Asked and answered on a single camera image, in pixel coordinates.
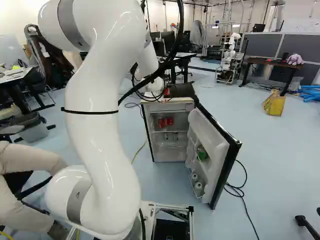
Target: mini fridge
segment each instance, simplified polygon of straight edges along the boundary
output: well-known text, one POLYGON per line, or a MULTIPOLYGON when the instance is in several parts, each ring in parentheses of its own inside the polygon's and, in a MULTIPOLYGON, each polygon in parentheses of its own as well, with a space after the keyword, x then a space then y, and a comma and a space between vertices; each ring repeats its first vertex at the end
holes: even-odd
POLYGON ((215 209, 242 143, 195 99, 142 100, 142 114, 153 162, 185 162, 195 197, 215 209))

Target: red object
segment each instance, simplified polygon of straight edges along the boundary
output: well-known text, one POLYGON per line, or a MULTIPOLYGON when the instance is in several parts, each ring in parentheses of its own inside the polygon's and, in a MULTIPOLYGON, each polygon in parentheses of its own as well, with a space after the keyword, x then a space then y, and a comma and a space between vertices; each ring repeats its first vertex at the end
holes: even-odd
POLYGON ((163 94, 165 96, 169 96, 170 95, 170 88, 166 87, 163 94))
POLYGON ((159 118, 159 120, 158 120, 158 127, 160 128, 160 129, 163 129, 163 128, 165 128, 167 126, 167 120, 165 119, 165 118, 159 118))
POLYGON ((172 126, 174 124, 174 118, 173 117, 167 117, 166 118, 166 125, 172 126))

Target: person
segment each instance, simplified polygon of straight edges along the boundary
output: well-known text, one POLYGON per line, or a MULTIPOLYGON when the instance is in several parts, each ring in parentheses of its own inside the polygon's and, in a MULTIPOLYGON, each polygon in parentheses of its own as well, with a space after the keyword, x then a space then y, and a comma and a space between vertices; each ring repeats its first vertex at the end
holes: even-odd
POLYGON ((54 176, 67 167, 57 154, 35 147, 0 141, 0 225, 18 231, 48 233, 64 240, 68 231, 52 216, 23 205, 11 192, 4 175, 28 171, 47 171, 54 176))

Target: open fridge door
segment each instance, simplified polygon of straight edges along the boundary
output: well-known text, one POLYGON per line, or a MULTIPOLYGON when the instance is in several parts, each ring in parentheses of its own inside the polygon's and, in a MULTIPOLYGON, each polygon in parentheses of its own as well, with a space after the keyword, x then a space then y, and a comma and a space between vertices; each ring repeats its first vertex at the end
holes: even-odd
POLYGON ((198 102, 189 113, 187 160, 194 194, 216 208, 242 145, 198 102))

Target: person's leg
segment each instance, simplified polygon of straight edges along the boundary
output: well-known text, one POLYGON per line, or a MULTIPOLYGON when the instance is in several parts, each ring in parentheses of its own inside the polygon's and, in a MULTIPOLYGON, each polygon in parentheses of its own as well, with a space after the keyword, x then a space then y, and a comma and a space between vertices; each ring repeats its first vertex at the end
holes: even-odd
POLYGON ((0 152, 0 175, 47 171, 54 176, 66 167, 67 164, 59 155, 31 146, 9 144, 0 152))
POLYGON ((0 175, 0 225, 15 230, 47 233, 54 224, 54 218, 23 205, 11 193, 7 182, 0 175))

